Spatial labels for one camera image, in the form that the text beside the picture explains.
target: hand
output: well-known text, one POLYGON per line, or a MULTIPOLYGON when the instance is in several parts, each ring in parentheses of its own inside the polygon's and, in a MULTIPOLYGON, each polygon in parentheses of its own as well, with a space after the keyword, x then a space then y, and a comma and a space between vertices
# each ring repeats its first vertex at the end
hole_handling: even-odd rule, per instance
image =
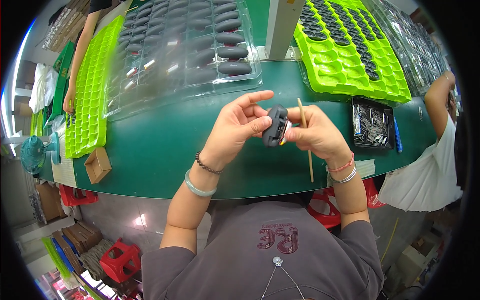
POLYGON ((69 114, 73 114, 73 108, 75 107, 75 94, 76 94, 75 84, 69 84, 67 94, 63 100, 63 110, 69 114))
MULTIPOLYGON (((297 142, 300 150, 311 150, 319 158, 325 159, 330 168, 338 168, 351 158, 350 148, 342 133, 316 105, 303 108, 307 128, 293 127, 285 136, 289 142, 297 142)), ((288 108, 288 119, 301 124, 300 109, 288 108)))
POLYGON ((449 104, 450 104, 447 108, 448 113, 452 117, 452 121, 455 122, 456 121, 456 102, 452 99, 449 99, 447 101, 449 101, 449 104))
POLYGON ((231 162, 251 136, 262 136, 272 124, 267 111, 256 102, 272 98, 273 91, 244 94, 225 105, 200 153, 207 167, 220 171, 231 162))

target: necklace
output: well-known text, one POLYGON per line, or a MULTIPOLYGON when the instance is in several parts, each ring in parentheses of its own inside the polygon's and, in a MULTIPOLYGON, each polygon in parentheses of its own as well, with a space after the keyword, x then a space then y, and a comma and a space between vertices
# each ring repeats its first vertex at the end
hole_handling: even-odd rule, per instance
POLYGON ((273 277, 273 274, 275 273, 275 270, 277 267, 280 267, 282 268, 283 272, 285 272, 285 274, 287 274, 287 276, 290 278, 290 280, 295 284, 295 286, 297 287, 297 290, 299 290, 299 293, 300 293, 300 296, 303 300, 305 300, 305 297, 303 296, 303 294, 301 293, 301 290, 298 286, 298 284, 293 280, 293 278, 290 276, 289 273, 287 273, 287 271, 285 271, 285 269, 282 267, 282 259, 278 256, 275 256, 273 259, 272 259, 272 262, 275 264, 275 268, 273 269, 273 272, 272 274, 270 275, 270 279, 268 280, 268 283, 267 283, 267 287, 265 288, 265 291, 264 291, 264 294, 262 295, 262 298, 260 300, 262 300, 264 297, 265 297, 265 293, 267 292, 267 289, 268 289, 268 286, 270 285, 270 281, 272 281, 272 277, 273 277))

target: green workbench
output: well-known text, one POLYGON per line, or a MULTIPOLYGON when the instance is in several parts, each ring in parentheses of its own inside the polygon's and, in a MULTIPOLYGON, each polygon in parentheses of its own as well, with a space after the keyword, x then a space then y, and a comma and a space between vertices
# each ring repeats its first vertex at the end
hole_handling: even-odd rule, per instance
MULTIPOLYGON (((265 45, 268 1, 247 1, 256 46, 265 45)), ((273 90, 273 99, 285 107, 318 105, 338 127, 355 152, 356 160, 375 159, 376 175, 406 166, 435 142, 436 136, 422 99, 394 109, 403 152, 361 149, 353 146, 349 100, 344 95, 315 94, 303 82, 295 61, 262 62, 263 85, 273 90), (423 112, 420 119, 419 107, 423 112)), ((166 105, 148 112, 107 123, 105 148, 112 171, 100 183, 90 184, 84 162, 74 159, 77 186, 81 189, 118 195, 172 198, 202 149, 221 108, 245 92, 203 97, 166 105)), ((325 162, 313 156, 314 183, 310 183, 308 156, 294 143, 265 148, 261 139, 249 139, 237 158, 222 174, 215 199, 248 198, 311 191, 326 187, 325 162)))

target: blue marker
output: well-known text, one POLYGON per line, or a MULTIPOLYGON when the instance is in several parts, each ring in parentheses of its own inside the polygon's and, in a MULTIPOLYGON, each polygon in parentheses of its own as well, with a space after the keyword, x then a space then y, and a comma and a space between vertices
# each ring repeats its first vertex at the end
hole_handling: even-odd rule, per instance
POLYGON ((402 141, 400 140, 400 132, 398 131, 398 126, 396 124, 396 118, 393 117, 393 122, 395 124, 395 142, 396 142, 396 150, 399 153, 402 153, 403 147, 402 147, 402 141))

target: black t-shirt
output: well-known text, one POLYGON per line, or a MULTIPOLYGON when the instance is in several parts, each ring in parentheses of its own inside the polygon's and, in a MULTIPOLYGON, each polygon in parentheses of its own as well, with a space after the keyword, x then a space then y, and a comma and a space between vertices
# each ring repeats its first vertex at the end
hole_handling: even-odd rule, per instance
POLYGON ((91 0, 88 13, 97 12, 112 6, 112 0, 91 0))

